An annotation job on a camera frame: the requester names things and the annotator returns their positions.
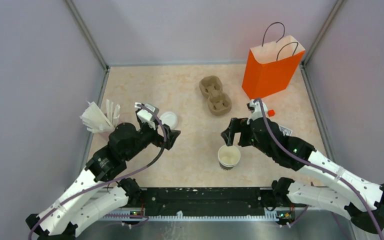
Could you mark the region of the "white plastic cup lid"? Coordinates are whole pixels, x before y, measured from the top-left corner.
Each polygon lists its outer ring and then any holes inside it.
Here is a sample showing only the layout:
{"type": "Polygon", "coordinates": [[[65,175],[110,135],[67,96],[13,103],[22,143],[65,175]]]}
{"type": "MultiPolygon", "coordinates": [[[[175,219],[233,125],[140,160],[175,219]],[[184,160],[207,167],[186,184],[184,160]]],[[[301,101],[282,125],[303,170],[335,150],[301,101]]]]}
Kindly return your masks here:
{"type": "Polygon", "coordinates": [[[172,111],[166,111],[160,116],[160,120],[164,125],[167,125],[170,127],[171,130],[175,130],[178,123],[179,118],[178,116],[172,112],[172,111]]]}

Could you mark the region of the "black paper coffee cup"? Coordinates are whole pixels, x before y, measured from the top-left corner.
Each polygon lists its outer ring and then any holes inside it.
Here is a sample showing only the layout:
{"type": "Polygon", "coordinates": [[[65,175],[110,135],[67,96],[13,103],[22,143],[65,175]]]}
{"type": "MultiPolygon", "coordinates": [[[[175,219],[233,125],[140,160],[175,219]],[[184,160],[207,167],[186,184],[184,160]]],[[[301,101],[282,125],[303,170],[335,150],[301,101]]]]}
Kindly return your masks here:
{"type": "Polygon", "coordinates": [[[223,170],[231,170],[234,168],[241,159],[241,152],[235,145],[227,146],[223,145],[217,152],[217,159],[219,166],[223,170]]]}

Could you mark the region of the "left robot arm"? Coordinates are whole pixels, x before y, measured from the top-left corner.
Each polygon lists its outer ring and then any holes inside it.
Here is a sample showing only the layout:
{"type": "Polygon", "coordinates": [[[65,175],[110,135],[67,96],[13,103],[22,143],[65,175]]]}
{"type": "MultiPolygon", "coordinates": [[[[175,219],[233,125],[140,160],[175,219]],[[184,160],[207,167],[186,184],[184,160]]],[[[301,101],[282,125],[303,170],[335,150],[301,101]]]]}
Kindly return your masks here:
{"type": "Polygon", "coordinates": [[[131,176],[155,164],[173,147],[181,131],[171,129],[157,116],[137,117],[137,121],[139,129],[129,122],[118,124],[107,145],[94,153],[68,189],[48,209],[26,218],[29,240],[34,234],[40,240],[74,240],[109,212],[140,202],[141,194],[131,176]],[[151,162],[122,175],[127,162],[149,145],[159,148],[151,162]]]}

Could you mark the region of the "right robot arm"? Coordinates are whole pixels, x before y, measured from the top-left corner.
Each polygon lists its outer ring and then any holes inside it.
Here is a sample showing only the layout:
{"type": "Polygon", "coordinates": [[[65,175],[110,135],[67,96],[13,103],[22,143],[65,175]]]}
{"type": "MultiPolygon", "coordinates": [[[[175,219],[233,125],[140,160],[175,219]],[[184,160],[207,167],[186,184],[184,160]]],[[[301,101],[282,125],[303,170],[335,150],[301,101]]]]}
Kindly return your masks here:
{"type": "Polygon", "coordinates": [[[227,146],[232,146],[236,133],[240,134],[240,147],[254,147],[281,167],[309,175],[325,185],[319,188],[281,177],[271,185],[277,205],[317,207],[350,220],[365,232],[382,232],[384,183],[373,183],[349,172],[305,140],[284,135],[279,125],[267,117],[234,117],[220,136],[227,146]]]}

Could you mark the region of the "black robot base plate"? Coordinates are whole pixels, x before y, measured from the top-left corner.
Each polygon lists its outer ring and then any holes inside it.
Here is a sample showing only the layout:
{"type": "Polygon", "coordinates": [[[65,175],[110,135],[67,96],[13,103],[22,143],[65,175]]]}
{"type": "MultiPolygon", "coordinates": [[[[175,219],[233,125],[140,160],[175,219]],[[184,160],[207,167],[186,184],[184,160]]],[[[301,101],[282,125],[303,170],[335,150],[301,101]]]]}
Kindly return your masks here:
{"type": "Polygon", "coordinates": [[[263,216],[300,206],[276,197],[267,187],[149,187],[126,205],[151,217],[175,216],[179,211],[186,217],[263,216]]]}

